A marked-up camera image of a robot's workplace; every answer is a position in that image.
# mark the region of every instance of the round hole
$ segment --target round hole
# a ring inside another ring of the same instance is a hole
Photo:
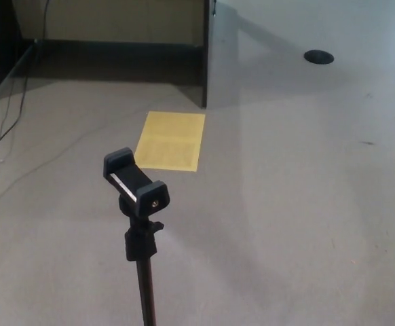
[[[315,65],[328,65],[335,61],[335,57],[322,50],[311,50],[305,53],[305,59]]]

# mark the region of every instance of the black cable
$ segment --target black cable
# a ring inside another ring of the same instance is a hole
[[[43,11],[43,29],[42,29],[41,44],[40,44],[39,49],[37,51],[37,55],[36,55],[34,62],[37,62],[40,59],[42,45],[43,45],[43,42],[45,41],[46,30],[47,30],[47,13],[48,13],[48,6],[49,5],[50,5],[50,0],[47,0],[47,2],[45,3],[44,11]],[[16,58],[18,59],[18,42],[16,42],[16,53],[17,53]],[[15,122],[3,134],[1,134],[3,132],[3,125],[4,125],[5,120],[7,118],[7,114],[9,113],[10,99],[12,97],[12,91],[14,89],[14,81],[13,81],[11,91],[9,94],[9,98],[7,100],[7,108],[6,108],[5,117],[3,118],[3,121],[1,122],[1,126],[0,126],[0,142],[7,136],[7,134],[9,134],[12,131],[13,128],[15,128],[15,126],[18,124],[18,122],[21,119],[22,110],[24,108],[24,100],[26,99],[27,84],[29,82],[29,75],[30,75],[30,71],[31,71],[32,67],[33,67],[33,62],[27,68],[27,72],[26,72],[26,75],[24,78],[24,84],[23,84],[23,88],[22,88],[22,96],[21,96],[21,101],[20,101],[20,109],[18,112],[18,117],[16,118]]]

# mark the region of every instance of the stain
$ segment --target stain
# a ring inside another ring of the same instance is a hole
[[[370,145],[370,146],[374,146],[375,145],[375,143],[373,143],[372,141],[360,141],[359,143],[365,144],[365,145]]]

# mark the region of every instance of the tripod head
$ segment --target tripod head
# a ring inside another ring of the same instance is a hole
[[[104,178],[120,193],[121,212],[130,218],[125,233],[128,261],[144,261],[157,253],[154,233],[164,228],[149,216],[170,203],[168,187],[161,181],[152,182],[138,168],[129,148],[123,148],[104,158]]]
[[[115,151],[104,158],[104,178],[121,194],[121,210],[127,216],[148,217],[170,203],[167,185],[152,182],[136,165],[129,148]]]

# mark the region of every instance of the phone holder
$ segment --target phone holder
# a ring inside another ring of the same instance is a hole
[[[170,203],[166,184],[152,182],[136,165],[129,148],[120,149],[104,158],[104,178],[121,194],[136,217],[148,217]]]

